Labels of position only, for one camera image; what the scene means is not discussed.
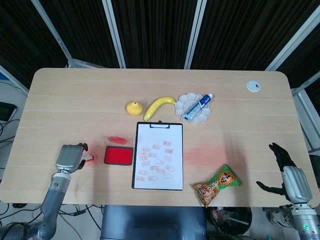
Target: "chip bag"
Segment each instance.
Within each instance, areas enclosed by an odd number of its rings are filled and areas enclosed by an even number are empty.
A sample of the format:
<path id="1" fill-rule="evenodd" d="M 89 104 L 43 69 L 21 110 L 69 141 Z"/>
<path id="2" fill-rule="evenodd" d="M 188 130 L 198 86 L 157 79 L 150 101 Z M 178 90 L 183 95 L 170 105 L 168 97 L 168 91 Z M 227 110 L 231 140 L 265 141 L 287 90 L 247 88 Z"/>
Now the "chip bag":
<path id="1" fill-rule="evenodd" d="M 208 182 L 194 184 L 192 187 L 196 191 L 199 199 L 207 208 L 222 189 L 229 186 L 240 186 L 241 183 L 236 179 L 236 175 L 231 168 L 225 164 Z"/>

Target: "white round object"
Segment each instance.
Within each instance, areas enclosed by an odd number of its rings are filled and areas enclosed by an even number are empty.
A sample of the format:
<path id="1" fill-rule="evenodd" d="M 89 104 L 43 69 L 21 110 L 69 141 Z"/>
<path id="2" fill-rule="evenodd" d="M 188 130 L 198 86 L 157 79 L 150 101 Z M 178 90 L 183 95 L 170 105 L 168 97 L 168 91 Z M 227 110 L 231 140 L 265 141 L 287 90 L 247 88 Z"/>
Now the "white round object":
<path id="1" fill-rule="evenodd" d="M 177 115 L 182 122 L 199 124 L 207 121 L 208 116 L 211 114 L 210 103 L 207 103 L 193 118 L 191 121 L 188 121 L 182 117 L 183 114 L 186 114 L 197 102 L 202 99 L 203 96 L 200 94 L 195 94 L 189 92 L 186 95 L 179 97 L 179 100 L 175 103 L 175 115 Z"/>
<path id="2" fill-rule="evenodd" d="M 249 91 L 256 93 L 261 90 L 261 84 L 256 80 L 249 80 L 246 82 L 246 88 L 249 89 Z"/>

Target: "robotic hand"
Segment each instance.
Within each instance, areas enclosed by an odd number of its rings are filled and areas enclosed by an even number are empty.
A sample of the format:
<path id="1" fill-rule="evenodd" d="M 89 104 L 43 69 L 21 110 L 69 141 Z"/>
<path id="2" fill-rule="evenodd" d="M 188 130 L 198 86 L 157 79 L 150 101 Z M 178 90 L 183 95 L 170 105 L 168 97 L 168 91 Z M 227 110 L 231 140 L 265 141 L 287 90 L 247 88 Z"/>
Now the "robotic hand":
<path id="1" fill-rule="evenodd" d="M 291 211 L 293 226 L 301 240 L 320 240 L 320 222 L 317 213 L 308 205 L 312 193 L 305 173 L 295 165 L 285 149 L 274 142 L 269 147 L 274 152 L 281 171 L 282 188 L 268 187 L 260 181 L 256 183 L 269 193 L 285 195 L 285 198 L 293 204 Z"/>
<path id="2" fill-rule="evenodd" d="M 83 151 L 88 151 L 86 143 L 78 145 L 63 145 L 55 167 L 58 172 L 51 178 L 50 187 L 41 206 L 43 220 L 28 224 L 15 222 L 9 226 L 0 227 L 1 240 L 50 240 L 56 233 L 57 217 L 65 198 L 71 176 L 86 163 L 81 158 Z"/>

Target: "white plate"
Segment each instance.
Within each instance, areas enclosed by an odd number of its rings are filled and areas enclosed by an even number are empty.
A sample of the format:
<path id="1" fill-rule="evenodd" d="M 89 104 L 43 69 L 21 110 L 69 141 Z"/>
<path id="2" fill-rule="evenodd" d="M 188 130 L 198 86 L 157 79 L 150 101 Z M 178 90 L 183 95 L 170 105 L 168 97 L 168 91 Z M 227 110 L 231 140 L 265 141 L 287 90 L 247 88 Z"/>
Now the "white plate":
<path id="1" fill-rule="evenodd" d="M 175 114 L 185 123 L 199 124 L 207 121 L 208 116 L 211 114 L 210 103 L 207 103 L 193 118 L 191 121 L 188 121 L 182 117 L 183 114 L 186 114 L 197 102 L 202 99 L 203 96 L 200 94 L 195 94 L 189 92 L 186 95 L 179 97 L 179 100 L 175 103 Z"/>

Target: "clipboard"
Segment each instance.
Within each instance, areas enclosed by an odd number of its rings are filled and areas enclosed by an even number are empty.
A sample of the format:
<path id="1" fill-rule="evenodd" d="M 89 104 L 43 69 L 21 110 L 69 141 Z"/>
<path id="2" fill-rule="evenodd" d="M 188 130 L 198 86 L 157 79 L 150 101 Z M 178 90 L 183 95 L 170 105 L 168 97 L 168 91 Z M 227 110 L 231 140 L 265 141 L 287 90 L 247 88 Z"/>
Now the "clipboard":
<path id="1" fill-rule="evenodd" d="M 183 190 L 183 125 L 137 122 L 133 189 Z"/>

